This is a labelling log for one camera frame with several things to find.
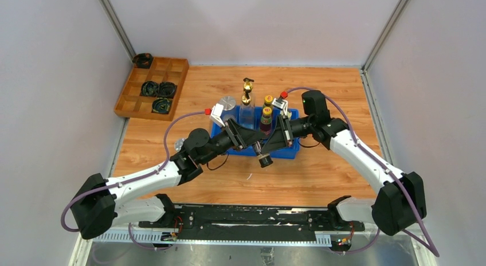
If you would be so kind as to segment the clear glass oil bottle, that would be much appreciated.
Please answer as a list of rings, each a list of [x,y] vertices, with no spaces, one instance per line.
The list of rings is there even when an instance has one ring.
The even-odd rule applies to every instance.
[[[249,94],[243,94],[239,110],[239,124],[245,128],[255,129],[255,105]]]

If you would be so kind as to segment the small black pepper shaker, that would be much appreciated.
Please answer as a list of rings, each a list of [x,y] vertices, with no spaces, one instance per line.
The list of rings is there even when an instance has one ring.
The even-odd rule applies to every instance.
[[[253,151],[258,159],[261,168],[268,167],[273,164],[270,154],[262,152],[263,141],[258,141],[253,145]]]

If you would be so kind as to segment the green label sauce bottle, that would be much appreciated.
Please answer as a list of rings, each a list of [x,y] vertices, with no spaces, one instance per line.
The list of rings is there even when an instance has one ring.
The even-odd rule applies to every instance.
[[[260,117],[259,130],[265,134],[264,138],[268,138],[272,130],[272,114],[273,109],[271,107],[263,107]]]

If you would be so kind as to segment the jar with silver lid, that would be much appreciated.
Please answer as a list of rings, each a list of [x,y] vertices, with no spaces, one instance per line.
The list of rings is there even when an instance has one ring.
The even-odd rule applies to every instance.
[[[223,105],[221,119],[225,122],[228,119],[237,120],[236,100],[233,96],[224,96],[218,101]]]

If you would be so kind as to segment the red label sauce bottle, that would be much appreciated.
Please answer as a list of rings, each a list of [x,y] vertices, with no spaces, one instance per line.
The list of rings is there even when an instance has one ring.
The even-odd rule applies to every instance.
[[[264,107],[268,107],[268,108],[273,109],[273,105],[272,105],[272,103],[273,103],[273,99],[274,99],[274,98],[273,98],[273,96],[272,96],[272,95],[266,95],[266,96],[264,97]]]

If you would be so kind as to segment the white bead jar blue label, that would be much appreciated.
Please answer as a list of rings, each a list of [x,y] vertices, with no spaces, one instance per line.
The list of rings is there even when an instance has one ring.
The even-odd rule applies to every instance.
[[[180,138],[174,143],[175,151],[179,152],[182,149],[184,141],[185,138]]]

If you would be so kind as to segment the glass bottle with brown sauce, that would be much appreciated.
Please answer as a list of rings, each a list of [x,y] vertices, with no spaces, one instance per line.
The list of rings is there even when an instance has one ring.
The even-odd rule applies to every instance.
[[[243,79],[243,81],[244,81],[244,86],[243,86],[244,95],[246,98],[250,99],[253,97],[252,91],[253,91],[254,80],[246,77]]]

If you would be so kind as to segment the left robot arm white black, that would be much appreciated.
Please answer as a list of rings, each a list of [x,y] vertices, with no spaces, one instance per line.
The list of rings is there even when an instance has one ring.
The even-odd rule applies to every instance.
[[[175,222],[172,203],[165,195],[142,199],[158,189],[176,187],[199,176],[202,165],[230,149],[246,148],[264,134],[230,119],[219,134],[210,136],[203,128],[189,133],[183,146],[166,161],[123,177],[90,175],[68,205],[85,240],[98,237],[114,225],[139,221],[156,222],[163,228]]]

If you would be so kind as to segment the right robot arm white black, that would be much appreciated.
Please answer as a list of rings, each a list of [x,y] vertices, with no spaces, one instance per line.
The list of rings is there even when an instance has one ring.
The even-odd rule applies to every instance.
[[[298,138],[310,135],[348,162],[377,194],[375,199],[344,196],[329,203],[327,222],[332,229],[342,230],[351,221],[367,222],[393,236],[413,224],[423,227],[427,215],[424,182],[417,173],[405,173],[381,158],[357,137],[346,117],[333,118],[322,92],[302,94],[305,115],[297,119],[288,116],[287,95],[282,92],[272,101],[280,114],[261,153],[290,147]]]

